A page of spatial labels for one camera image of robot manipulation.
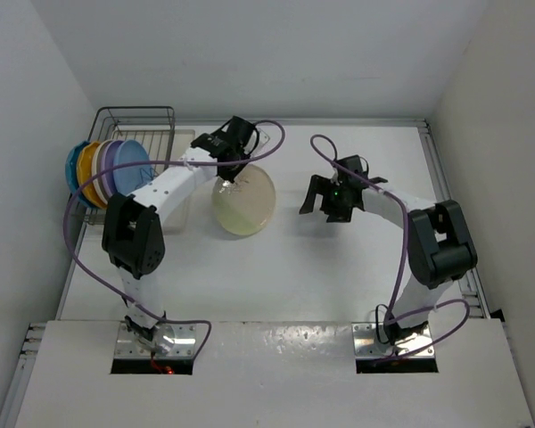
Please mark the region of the beige green leaf plate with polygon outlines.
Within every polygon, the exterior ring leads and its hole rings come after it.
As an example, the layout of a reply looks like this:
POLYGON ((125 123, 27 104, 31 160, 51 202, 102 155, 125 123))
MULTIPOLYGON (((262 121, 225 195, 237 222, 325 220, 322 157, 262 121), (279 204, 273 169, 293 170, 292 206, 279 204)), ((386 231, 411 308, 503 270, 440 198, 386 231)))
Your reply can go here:
POLYGON ((228 233, 255 235, 267 226, 275 212, 275 185, 264 169, 248 164, 233 182, 217 179, 211 204, 217 222, 228 233))

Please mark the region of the blue plate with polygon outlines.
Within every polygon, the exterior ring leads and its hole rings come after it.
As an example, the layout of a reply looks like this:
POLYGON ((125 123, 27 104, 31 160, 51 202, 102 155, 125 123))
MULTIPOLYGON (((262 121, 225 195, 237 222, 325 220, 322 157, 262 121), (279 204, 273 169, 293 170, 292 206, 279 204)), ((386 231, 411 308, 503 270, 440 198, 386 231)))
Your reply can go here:
POLYGON ((114 166, 133 163, 133 166, 114 169, 113 180, 118 193, 129 194, 152 181, 152 168, 147 151, 136 140, 127 140, 116 151, 114 166))

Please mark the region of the purple plate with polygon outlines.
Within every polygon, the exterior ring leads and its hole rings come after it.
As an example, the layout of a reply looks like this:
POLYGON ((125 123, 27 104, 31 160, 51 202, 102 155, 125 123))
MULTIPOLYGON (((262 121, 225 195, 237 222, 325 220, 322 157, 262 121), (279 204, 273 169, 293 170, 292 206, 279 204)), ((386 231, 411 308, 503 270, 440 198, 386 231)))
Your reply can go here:
MULTIPOLYGON (((124 143, 123 140, 111 140, 102 152, 101 167, 105 171, 113 166, 114 158, 119 147, 124 143)), ((111 172, 106 172, 101 177, 102 189, 105 191, 107 199, 110 199, 116 192, 116 185, 111 172)))

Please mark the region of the cream plate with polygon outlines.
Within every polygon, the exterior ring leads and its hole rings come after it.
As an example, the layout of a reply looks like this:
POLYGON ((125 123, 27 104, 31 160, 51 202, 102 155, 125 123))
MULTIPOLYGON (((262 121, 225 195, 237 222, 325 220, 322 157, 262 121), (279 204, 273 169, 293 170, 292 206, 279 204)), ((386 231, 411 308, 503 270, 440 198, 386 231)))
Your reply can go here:
MULTIPOLYGON (((95 176, 97 175, 98 173, 100 173, 102 171, 102 154, 103 154, 103 150, 106 148, 107 144, 110 143, 111 140, 105 140, 101 143, 99 143, 98 147, 95 149, 95 153, 94 153, 94 156, 93 156, 93 160, 92 160, 92 175, 95 176)), ((93 182, 93 185, 94 185, 94 189, 99 197, 99 199, 101 200, 101 202, 103 203, 104 206, 107 205, 107 197, 106 195, 104 194, 104 190, 103 190, 103 184, 102 184, 102 180, 101 178, 96 178, 93 182)))

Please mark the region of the yellow polka dot plate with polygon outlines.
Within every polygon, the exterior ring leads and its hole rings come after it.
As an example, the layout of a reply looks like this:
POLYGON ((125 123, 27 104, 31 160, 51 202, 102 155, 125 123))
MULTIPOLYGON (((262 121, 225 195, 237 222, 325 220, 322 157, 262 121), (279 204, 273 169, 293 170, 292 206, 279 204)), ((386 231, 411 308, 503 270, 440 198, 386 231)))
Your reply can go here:
MULTIPOLYGON (((88 179, 91 178, 92 165, 94 154, 100 143, 98 141, 92 143, 86 143, 86 146, 81 150, 77 161, 77 178, 78 184, 83 185, 88 179)), ((95 190, 95 186, 90 184, 82 190, 84 197, 91 202, 98 209, 105 209, 106 203, 101 200, 95 190)))

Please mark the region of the teal polka dot plate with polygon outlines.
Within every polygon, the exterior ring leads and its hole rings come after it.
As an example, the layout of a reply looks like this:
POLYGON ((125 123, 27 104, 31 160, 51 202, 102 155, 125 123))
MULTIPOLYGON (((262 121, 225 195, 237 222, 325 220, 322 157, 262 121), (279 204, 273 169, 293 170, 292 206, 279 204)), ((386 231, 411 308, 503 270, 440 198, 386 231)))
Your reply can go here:
POLYGON ((78 156, 82 150, 88 145, 88 141, 83 141, 80 144, 75 145, 68 153, 65 161, 65 179, 70 189, 70 194, 73 195, 79 188, 77 177, 77 162, 78 156))

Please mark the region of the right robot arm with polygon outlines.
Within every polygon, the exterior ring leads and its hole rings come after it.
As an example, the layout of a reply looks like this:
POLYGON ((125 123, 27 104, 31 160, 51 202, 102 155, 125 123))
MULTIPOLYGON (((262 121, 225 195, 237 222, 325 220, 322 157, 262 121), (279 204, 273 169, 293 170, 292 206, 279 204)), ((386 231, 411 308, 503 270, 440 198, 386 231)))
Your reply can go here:
POLYGON ((399 267, 409 267, 410 277, 402 286, 403 274, 397 274, 384 314, 383 338, 393 344, 422 332, 444 292, 478 262, 460 204, 398 191, 382 177, 369 177, 357 155, 337 160, 333 166, 332 177, 311 177, 299 213, 312 212, 321 196, 320 209, 328 223, 349 223, 353 210, 358 209, 400 227, 399 267))

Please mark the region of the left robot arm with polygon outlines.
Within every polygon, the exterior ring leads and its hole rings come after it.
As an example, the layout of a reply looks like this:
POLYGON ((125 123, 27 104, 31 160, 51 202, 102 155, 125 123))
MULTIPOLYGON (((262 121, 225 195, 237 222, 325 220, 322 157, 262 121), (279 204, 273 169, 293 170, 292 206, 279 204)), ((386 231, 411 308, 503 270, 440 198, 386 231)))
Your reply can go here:
POLYGON ((195 138, 178 166, 127 195, 110 198, 102 248, 131 299, 126 325, 144 342, 156 341, 158 324, 166 316, 154 274, 165 255, 162 222, 200 185, 217 177, 234 181, 259 140, 254 124, 234 116, 222 128, 195 138))

